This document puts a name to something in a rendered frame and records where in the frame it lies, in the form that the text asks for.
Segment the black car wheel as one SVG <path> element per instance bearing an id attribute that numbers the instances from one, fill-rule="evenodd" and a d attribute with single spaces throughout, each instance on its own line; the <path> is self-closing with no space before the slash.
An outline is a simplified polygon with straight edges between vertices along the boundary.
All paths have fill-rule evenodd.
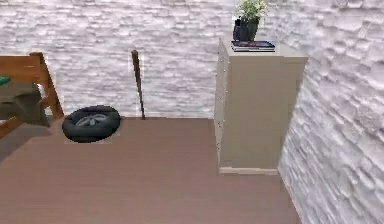
<path id="1" fill-rule="evenodd" d="M 106 105 L 89 106 L 68 115 L 62 123 L 64 135 L 77 143 L 91 143 L 106 139 L 119 128 L 121 116 Z"/>

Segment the brown baseball bat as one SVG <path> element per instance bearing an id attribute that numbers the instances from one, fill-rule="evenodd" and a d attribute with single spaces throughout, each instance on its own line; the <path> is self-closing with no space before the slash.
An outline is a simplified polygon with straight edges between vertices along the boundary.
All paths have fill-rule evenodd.
<path id="1" fill-rule="evenodd" d="M 135 75 L 135 80 L 136 80 L 137 92 L 138 92 L 138 95 L 139 95 L 141 119 L 145 120 L 145 110 L 144 110 L 144 102 L 143 102 L 142 88 L 141 88 L 141 73 L 140 73 L 140 61 L 139 61 L 138 51 L 137 50 L 132 50 L 131 51 L 131 56 L 132 56 L 132 62 L 133 62 L 133 68 L 134 68 L 134 75 Z"/>

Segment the beige chest of drawers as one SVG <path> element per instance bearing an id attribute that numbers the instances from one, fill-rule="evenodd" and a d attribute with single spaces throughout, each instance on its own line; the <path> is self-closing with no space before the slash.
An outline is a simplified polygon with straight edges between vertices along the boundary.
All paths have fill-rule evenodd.
<path id="1" fill-rule="evenodd" d="M 308 57 L 279 44 L 236 52 L 220 38 L 214 106 L 221 174 L 276 175 Z"/>

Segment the dark flat book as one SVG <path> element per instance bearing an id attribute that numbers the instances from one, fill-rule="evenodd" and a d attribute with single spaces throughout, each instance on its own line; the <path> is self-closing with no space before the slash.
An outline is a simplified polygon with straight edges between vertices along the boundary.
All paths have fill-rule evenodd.
<path id="1" fill-rule="evenodd" d="M 275 46 L 268 41 L 232 41 L 235 52 L 274 52 Z"/>

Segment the green house plant dark pot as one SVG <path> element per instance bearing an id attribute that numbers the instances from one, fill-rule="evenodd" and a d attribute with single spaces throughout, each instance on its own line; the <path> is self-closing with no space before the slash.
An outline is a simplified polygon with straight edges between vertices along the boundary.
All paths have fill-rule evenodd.
<path id="1" fill-rule="evenodd" d="M 266 0 L 238 0 L 233 37 L 237 41 L 253 41 L 260 20 L 267 13 Z"/>

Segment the olive grey bed blanket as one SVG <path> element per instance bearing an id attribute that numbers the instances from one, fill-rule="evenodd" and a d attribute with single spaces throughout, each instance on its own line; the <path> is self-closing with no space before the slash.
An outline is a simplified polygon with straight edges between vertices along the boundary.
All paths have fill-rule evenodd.
<path id="1" fill-rule="evenodd" d="M 42 99 L 34 83 L 10 81 L 0 86 L 0 120 L 16 117 L 24 123 L 49 127 Z"/>

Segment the brown wooden bed frame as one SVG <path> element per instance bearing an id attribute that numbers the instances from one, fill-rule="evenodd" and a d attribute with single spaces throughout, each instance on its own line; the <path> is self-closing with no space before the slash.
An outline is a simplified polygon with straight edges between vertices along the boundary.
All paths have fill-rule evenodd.
<path id="1" fill-rule="evenodd" d="M 13 82 L 34 83 L 42 99 L 39 104 L 50 108 L 55 120 L 64 117 L 63 109 L 53 84 L 42 52 L 29 55 L 0 56 L 0 76 L 9 77 Z M 16 117 L 0 120 L 0 139 L 24 124 Z"/>

